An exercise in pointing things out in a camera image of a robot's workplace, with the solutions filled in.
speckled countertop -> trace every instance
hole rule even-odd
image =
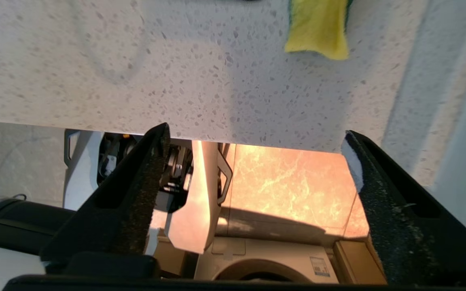
[[[0,0],[0,121],[340,150],[432,177],[466,99],[466,1],[358,0],[351,56],[286,54],[287,0]]]

sticker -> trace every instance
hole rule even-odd
[[[317,276],[330,276],[327,264],[325,263],[325,260],[323,258],[310,257],[310,262],[312,263],[312,269],[314,269],[314,274],[316,274]]]

